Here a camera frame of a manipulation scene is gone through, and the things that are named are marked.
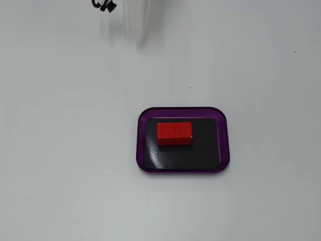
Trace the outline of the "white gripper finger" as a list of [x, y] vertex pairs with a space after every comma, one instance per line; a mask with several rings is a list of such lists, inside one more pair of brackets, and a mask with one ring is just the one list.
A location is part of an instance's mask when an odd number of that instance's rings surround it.
[[150, 0], [123, 1], [124, 34], [126, 42], [131, 46], [145, 46], [149, 7]]

